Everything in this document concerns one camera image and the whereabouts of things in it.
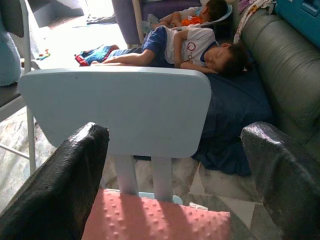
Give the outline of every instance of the blue shorts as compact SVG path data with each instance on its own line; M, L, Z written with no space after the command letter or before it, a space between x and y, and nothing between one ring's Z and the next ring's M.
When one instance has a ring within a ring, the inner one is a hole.
M169 64L165 59L165 50L167 45L167 32L164 26L159 26L149 32L144 38L142 52L150 50L154 52L155 58L149 64L150 67L172 68L173 64Z

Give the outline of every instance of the black hair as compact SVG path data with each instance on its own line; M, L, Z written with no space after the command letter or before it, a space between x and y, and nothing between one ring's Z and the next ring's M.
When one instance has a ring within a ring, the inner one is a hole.
M219 73L223 77L235 77L244 72L244 69L250 70L252 64L248 62L248 54L245 48L240 44L232 44L228 47L231 58L224 64L223 70Z
M228 5L225 0L209 0L206 3L210 22L222 18L228 11Z

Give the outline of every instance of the purple cushion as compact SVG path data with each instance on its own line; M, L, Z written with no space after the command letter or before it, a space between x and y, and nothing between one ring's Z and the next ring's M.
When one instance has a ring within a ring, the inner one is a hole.
M169 14L190 7L201 6L199 0L162 0L156 2L143 3L142 6L142 19L146 20L148 14L153 14L161 19Z

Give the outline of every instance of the pink dotted fabric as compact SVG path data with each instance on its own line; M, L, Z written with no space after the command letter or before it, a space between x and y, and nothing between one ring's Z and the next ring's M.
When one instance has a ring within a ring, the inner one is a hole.
M228 240L230 213L100 189L82 240Z

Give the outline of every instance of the boy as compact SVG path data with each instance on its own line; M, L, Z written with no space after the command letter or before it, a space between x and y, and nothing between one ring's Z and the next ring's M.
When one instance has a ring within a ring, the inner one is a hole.
M142 21L142 30L144 33L149 33L152 29L159 26L166 26L168 28L181 27L182 20L191 17L200 17L203 22L212 22L223 17L228 11L228 6L225 0L209 0L205 6L190 7L182 11L175 11L174 13L158 19L153 14L148 15L147 21Z
M159 26L149 33L141 53L111 57L102 64L149 66L155 59L175 68L224 76L240 74L247 63L240 47L228 43L219 46L210 28L183 27L177 31Z

